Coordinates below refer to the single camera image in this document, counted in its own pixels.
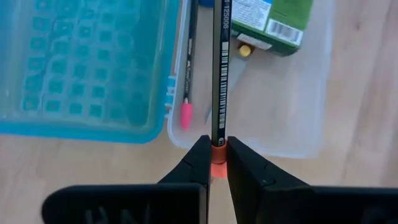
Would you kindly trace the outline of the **green yellow crayon box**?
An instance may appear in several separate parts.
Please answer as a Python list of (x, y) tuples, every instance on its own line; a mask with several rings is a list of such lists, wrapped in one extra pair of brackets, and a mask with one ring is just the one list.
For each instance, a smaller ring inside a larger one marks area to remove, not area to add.
[(313, 0), (232, 0), (231, 35), (281, 57), (302, 44)]

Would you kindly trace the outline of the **dark pencil pink eraser cap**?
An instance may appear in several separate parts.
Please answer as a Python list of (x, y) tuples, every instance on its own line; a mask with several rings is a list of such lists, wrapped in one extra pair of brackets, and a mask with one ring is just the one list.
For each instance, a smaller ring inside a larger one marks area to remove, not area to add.
[(193, 118), (192, 80), (197, 33), (198, 0), (190, 0), (190, 3), (191, 8), (187, 43), (187, 61), (185, 64), (183, 102), (180, 114), (180, 124), (183, 130), (188, 130), (190, 128)]

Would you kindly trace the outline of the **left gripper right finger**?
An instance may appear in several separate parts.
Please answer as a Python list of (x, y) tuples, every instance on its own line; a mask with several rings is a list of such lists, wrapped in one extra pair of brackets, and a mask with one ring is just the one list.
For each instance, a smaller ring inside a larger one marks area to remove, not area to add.
[(306, 224), (312, 188), (236, 137), (228, 138), (228, 182), (237, 224)]

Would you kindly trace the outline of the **clear pencil box blue lid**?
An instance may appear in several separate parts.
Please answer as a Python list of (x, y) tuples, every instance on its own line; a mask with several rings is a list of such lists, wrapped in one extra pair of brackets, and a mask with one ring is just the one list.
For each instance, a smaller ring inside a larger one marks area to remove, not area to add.
[[(0, 0), (0, 134), (189, 149), (211, 133), (213, 11), (198, 9), (193, 118), (180, 124), (190, 0)], [(254, 46), (228, 95), (226, 135), (260, 154), (317, 155), (335, 0), (313, 0), (301, 48)], [(230, 60), (240, 45), (231, 38)]]

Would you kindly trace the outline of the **scissors with yellow pivot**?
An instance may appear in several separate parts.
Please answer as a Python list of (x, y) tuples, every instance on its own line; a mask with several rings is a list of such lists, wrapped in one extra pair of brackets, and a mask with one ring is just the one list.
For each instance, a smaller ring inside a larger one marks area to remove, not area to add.
[(228, 95), (235, 88), (238, 80), (244, 74), (248, 58), (252, 54), (253, 49), (250, 45), (240, 45), (238, 48), (238, 54), (229, 61), (229, 78), (228, 78)]

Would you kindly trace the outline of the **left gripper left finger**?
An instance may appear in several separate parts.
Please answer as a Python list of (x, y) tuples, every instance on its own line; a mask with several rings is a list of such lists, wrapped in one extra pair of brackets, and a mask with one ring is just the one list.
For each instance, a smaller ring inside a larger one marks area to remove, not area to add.
[(200, 194), (200, 224), (208, 224), (211, 180), (211, 140), (202, 135), (182, 160), (158, 183), (198, 184), (203, 188)]

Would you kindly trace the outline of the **dark pencil orange eraser cap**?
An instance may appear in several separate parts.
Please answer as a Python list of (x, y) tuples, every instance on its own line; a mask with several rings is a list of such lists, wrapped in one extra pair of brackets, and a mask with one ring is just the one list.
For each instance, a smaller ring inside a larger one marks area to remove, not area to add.
[(226, 110), (232, 0), (214, 0), (211, 112), (211, 176), (227, 177)]

